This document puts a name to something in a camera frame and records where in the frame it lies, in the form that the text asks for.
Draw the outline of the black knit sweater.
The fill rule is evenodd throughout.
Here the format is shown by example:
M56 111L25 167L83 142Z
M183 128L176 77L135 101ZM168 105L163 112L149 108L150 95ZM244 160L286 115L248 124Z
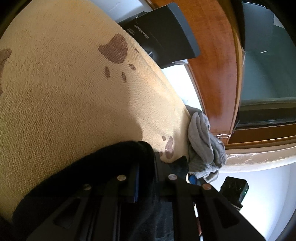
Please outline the black knit sweater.
M34 187L17 205L8 240L173 240L165 178L184 179L182 156L166 163L150 144L117 143Z

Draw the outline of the grey garment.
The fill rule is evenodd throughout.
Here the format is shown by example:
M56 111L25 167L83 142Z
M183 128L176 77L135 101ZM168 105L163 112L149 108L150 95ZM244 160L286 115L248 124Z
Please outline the grey garment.
M227 162L225 146L210 132L210 123L203 111L186 106L191 121L188 127L189 173L211 183Z

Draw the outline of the right beige curtain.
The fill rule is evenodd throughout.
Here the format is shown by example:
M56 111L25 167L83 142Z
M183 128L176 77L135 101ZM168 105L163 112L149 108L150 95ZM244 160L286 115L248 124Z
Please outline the right beige curtain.
M256 172L295 163L295 144L273 147L229 149L221 173Z

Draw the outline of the yellow paw print blanket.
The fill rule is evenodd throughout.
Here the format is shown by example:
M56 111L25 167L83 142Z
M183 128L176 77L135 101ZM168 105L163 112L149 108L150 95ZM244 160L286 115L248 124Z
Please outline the yellow paw print blanket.
M90 1L31 1L1 37L1 216L82 157L145 141L188 155L190 115L142 47Z

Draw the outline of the black box on bed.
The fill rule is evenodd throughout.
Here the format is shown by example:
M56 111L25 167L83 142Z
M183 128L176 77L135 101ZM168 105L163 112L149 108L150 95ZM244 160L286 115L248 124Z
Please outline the black box on bed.
M181 64L200 54L197 40L176 3L119 22L161 68Z

